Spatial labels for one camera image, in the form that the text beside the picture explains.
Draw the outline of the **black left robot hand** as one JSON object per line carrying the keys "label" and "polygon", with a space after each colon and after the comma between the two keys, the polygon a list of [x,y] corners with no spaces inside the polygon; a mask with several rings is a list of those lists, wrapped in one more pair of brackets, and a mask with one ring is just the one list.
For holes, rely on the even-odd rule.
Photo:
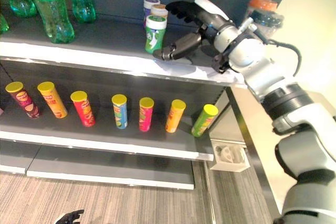
{"label": "black left robot hand", "polygon": [[80,224],[79,218],[84,213],[84,211],[84,209],[80,209],[66,214],[62,214],[55,220],[54,224]]}

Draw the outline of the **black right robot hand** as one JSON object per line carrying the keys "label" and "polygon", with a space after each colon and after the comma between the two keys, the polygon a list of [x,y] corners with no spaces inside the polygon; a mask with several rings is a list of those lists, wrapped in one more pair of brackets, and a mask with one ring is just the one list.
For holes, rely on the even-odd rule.
{"label": "black right robot hand", "polygon": [[226,25],[231,24],[227,15],[209,0],[171,2],[166,5],[165,9],[186,23],[194,22],[198,29],[162,49],[154,50],[152,55],[164,61],[186,57],[196,50],[204,39],[214,42],[217,34]]}

